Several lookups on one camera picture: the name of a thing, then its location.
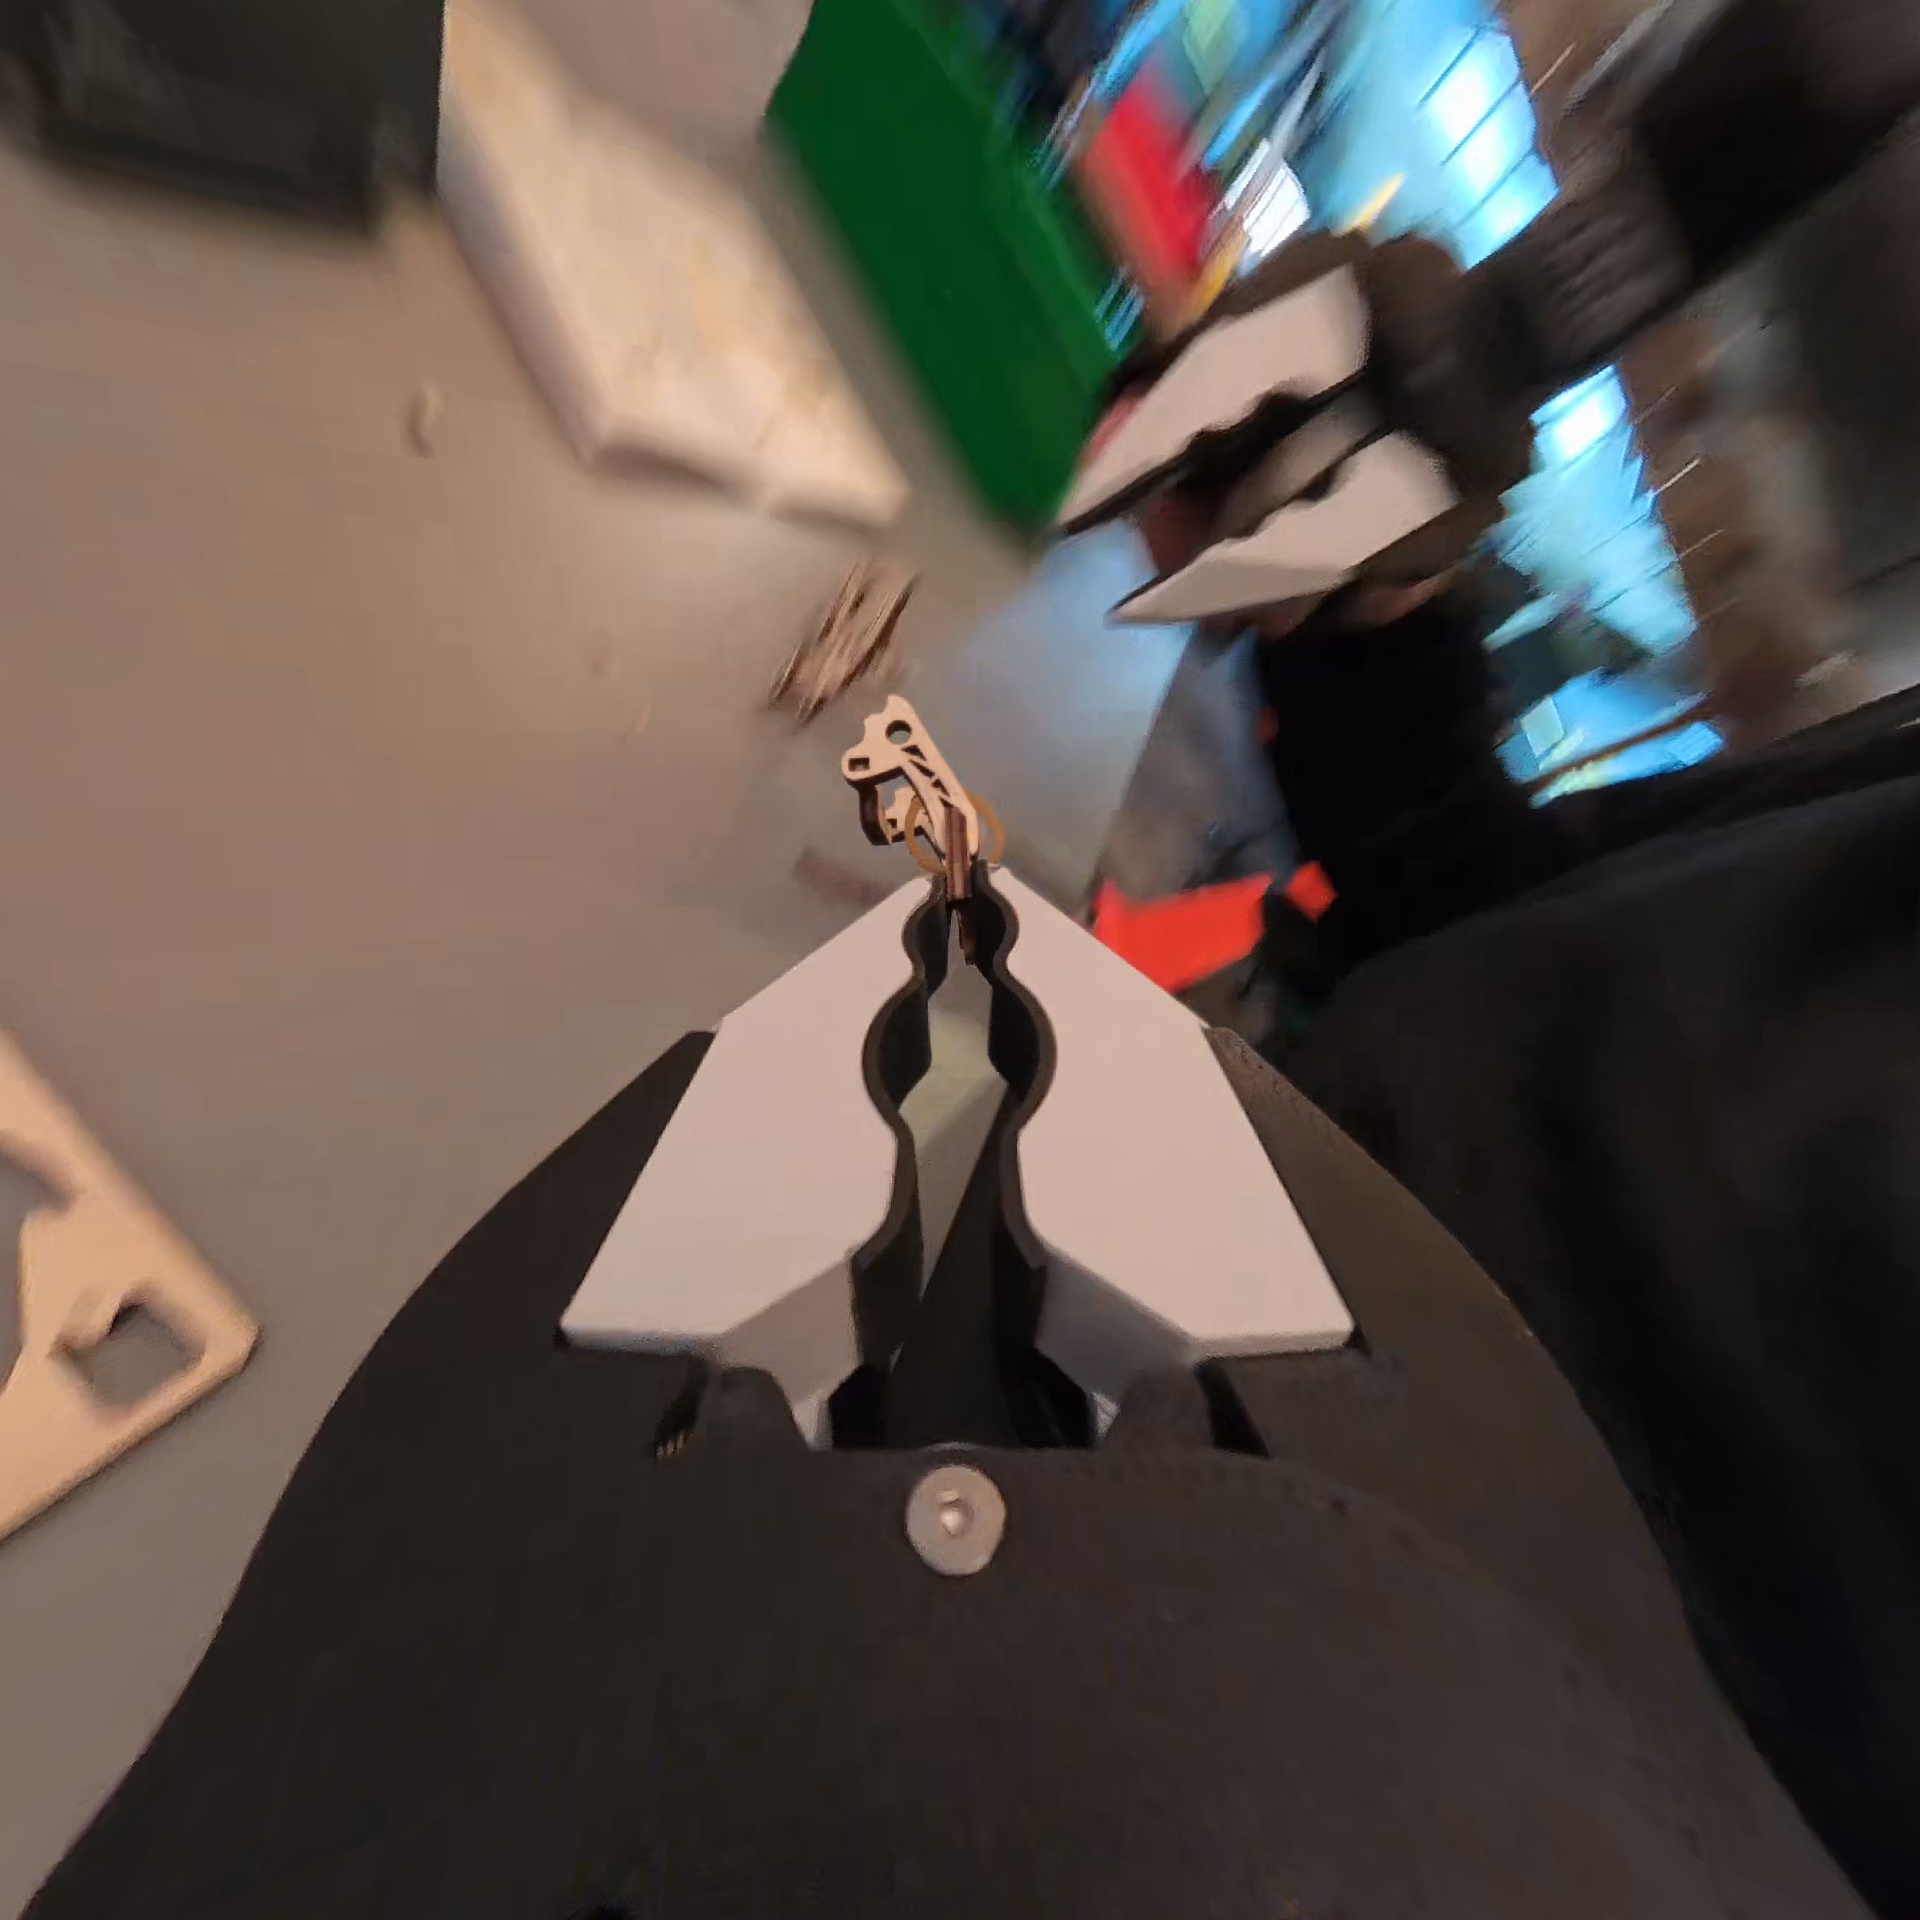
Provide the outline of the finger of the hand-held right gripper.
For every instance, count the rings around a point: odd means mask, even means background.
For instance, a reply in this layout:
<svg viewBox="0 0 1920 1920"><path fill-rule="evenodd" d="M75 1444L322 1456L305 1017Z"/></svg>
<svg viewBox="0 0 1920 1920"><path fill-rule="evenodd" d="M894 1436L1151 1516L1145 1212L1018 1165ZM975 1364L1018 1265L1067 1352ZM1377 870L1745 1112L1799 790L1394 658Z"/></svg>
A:
<svg viewBox="0 0 1920 1920"><path fill-rule="evenodd" d="M1370 364L1361 264L1255 292L1207 312L1134 367L1095 422L1055 528L1078 535L1162 494L1219 494L1289 432L1350 394Z"/></svg>
<svg viewBox="0 0 1920 1920"><path fill-rule="evenodd" d="M1364 399L1338 399L1237 475L1177 484L1142 512L1169 535L1110 623L1198 623L1318 603L1445 560L1468 494Z"/></svg>

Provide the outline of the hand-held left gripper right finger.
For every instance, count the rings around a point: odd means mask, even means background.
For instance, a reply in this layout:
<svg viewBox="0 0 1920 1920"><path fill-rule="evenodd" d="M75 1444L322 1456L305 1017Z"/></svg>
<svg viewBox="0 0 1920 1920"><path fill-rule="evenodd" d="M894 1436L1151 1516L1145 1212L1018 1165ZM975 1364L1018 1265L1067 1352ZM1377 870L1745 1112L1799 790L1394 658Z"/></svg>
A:
<svg viewBox="0 0 1920 1920"><path fill-rule="evenodd" d="M1344 1350L1354 1314L1207 1022L1018 877L992 896L1040 1040L1012 1135L1035 1350L1103 1420L1155 1372Z"/></svg>

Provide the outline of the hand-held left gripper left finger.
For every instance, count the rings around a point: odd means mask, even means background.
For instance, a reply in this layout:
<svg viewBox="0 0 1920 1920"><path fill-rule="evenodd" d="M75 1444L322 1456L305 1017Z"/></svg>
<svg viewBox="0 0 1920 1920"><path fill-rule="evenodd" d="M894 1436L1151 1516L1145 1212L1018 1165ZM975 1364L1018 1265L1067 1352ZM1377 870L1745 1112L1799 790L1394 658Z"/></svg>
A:
<svg viewBox="0 0 1920 1920"><path fill-rule="evenodd" d="M568 1347L777 1382L810 1444L890 1363L918 1297L918 1172L939 888L902 885L735 1008L557 1319Z"/></svg>

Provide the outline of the wooden wishbone part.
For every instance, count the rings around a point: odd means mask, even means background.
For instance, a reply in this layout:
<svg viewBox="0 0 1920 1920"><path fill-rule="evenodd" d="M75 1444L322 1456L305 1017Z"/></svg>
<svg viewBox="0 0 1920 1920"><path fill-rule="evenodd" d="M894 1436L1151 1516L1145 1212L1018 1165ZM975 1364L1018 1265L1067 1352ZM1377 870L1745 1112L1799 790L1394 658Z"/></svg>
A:
<svg viewBox="0 0 1920 1920"><path fill-rule="evenodd" d="M979 880L998 865L1006 832L995 809L952 774L916 707L891 694L840 758L858 824L874 848L902 848L936 885L968 965L979 962Z"/></svg>

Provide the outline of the person's right forearm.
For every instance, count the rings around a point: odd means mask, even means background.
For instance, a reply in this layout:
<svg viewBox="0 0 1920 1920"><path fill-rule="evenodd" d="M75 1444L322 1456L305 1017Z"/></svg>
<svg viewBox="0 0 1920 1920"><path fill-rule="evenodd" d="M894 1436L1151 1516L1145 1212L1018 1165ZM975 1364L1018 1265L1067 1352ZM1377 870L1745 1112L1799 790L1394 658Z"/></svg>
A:
<svg viewBox="0 0 1920 1920"><path fill-rule="evenodd" d="M1265 761L1366 962L1513 897L1537 852L1496 747L1492 674L1453 589L1364 593L1255 642Z"/></svg>

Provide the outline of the cut out plywood parts sheet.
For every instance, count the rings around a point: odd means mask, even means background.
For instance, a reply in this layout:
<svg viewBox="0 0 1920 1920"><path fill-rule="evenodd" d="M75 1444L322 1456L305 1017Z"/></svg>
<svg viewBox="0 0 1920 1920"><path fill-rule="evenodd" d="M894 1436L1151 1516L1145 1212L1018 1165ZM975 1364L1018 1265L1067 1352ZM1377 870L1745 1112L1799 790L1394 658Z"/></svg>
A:
<svg viewBox="0 0 1920 1920"><path fill-rule="evenodd" d="M2 1255L19 1347L2 1378L2 1539L146 1444L234 1378L258 1339L249 1310L2 1033L2 1157L42 1199ZM111 1324L149 1314L182 1368L114 1406L82 1376Z"/></svg>

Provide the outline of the black model kit box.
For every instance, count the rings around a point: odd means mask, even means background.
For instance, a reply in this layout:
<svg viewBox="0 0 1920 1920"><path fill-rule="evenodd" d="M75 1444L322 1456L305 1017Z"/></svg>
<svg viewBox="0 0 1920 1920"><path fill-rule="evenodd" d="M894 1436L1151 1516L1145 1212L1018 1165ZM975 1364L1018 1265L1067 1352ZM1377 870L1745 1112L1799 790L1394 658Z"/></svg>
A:
<svg viewBox="0 0 1920 1920"><path fill-rule="evenodd" d="M434 187L442 2L4 2L2 141L370 227Z"/></svg>

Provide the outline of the orange red sheet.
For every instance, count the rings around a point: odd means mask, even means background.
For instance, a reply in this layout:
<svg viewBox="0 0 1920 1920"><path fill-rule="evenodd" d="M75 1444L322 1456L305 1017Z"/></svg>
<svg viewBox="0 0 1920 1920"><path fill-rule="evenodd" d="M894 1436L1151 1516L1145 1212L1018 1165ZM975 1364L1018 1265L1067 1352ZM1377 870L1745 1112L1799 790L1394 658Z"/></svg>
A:
<svg viewBox="0 0 1920 1920"><path fill-rule="evenodd" d="M1267 908L1288 908L1309 926L1334 904L1324 868L1305 862L1289 877L1255 874L1134 901L1110 880L1091 896L1091 934L1142 977L1177 997L1250 962L1265 938Z"/></svg>

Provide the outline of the green plastic bin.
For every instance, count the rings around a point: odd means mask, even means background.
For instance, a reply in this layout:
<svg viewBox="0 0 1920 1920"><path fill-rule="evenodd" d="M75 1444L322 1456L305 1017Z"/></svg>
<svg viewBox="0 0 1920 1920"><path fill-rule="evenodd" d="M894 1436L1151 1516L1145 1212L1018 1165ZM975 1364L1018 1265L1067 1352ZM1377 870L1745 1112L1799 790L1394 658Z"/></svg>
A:
<svg viewBox="0 0 1920 1920"><path fill-rule="evenodd" d="M815 2L767 124L979 506L1040 531L1142 301L992 2Z"/></svg>

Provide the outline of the wooden chassis assembly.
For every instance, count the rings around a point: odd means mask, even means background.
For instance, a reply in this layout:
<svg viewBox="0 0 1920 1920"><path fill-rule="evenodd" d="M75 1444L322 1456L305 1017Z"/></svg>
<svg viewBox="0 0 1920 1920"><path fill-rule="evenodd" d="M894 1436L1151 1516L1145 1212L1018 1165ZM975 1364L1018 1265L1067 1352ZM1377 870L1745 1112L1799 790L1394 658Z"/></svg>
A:
<svg viewBox="0 0 1920 1920"><path fill-rule="evenodd" d="M775 671L764 705L811 723L891 655L918 576L890 558L855 564Z"/></svg>

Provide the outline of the open instruction booklet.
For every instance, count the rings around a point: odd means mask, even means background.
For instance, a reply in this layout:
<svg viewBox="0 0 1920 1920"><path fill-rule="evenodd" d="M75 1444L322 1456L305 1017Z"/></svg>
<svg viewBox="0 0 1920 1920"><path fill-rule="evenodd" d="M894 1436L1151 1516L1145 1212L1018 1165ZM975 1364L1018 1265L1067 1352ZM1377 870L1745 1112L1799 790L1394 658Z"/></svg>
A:
<svg viewBox="0 0 1920 1920"><path fill-rule="evenodd" d="M445 227L587 467L886 531L908 496L749 201L599 98L514 2L449 2Z"/></svg>

